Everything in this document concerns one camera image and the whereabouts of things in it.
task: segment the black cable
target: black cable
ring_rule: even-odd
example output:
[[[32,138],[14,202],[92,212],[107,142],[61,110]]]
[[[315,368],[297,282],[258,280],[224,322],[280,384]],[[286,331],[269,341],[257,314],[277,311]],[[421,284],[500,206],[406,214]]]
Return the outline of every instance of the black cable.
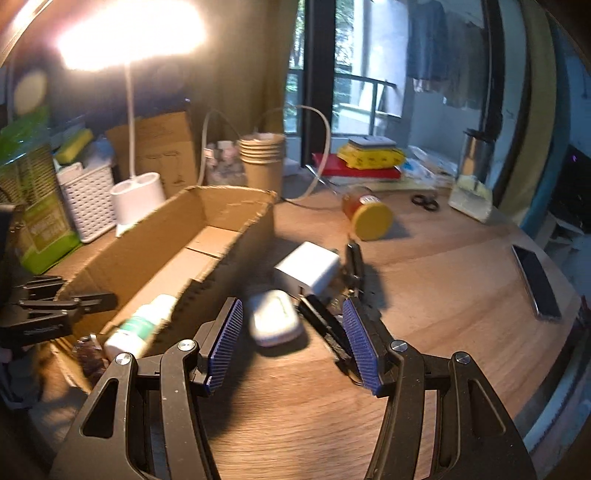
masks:
[[[4,195],[6,197],[6,200],[8,200],[8,203],[12,203],[12,199],[10,198],[10,195],[2,187],[0,187],[0,193],[2,193],[2,195]]]

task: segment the green package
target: green package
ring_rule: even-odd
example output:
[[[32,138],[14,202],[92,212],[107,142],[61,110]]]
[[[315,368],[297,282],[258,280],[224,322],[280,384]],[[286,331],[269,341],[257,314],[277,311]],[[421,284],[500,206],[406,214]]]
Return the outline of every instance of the green package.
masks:
[[[10,202],[27,206],[18,249],[21,264],[35,275],[80,245],[61,201],[43,120],[37,112],[0,132],[0,187]]]

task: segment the stainless steel container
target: stainless steel container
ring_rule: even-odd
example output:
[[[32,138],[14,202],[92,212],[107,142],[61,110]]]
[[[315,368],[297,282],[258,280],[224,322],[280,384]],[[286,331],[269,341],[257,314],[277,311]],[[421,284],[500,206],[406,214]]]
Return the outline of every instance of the stainless steel container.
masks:
[[[465,132],[464,148],[457,169],[457,176],[474,176],[484,183],[488,175],[495,144],[483,138],[481,132],[468,129]]]

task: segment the yellow lid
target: yellow lid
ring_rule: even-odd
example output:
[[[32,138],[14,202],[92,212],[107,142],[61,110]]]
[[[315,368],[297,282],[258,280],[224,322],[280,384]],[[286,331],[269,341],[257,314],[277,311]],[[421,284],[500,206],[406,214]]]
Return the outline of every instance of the yellow lid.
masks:
[[[392,210],[382,202],[375,202],[361,205],[353,214],[351,224],[361,240],[378,240],[390,230],[393,220]]]

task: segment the scissors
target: scissors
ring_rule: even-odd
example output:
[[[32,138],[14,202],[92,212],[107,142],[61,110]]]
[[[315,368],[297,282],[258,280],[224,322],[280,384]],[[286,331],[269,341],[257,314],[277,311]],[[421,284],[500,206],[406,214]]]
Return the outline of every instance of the scissors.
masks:
[[[413,202],[415,205],[419,205],[419,207],[423,207],[428,212],[438,212],[439,211],[439,204],[435,199],[435,195],[423,195],[417,193],[410,197],[410,201]]]

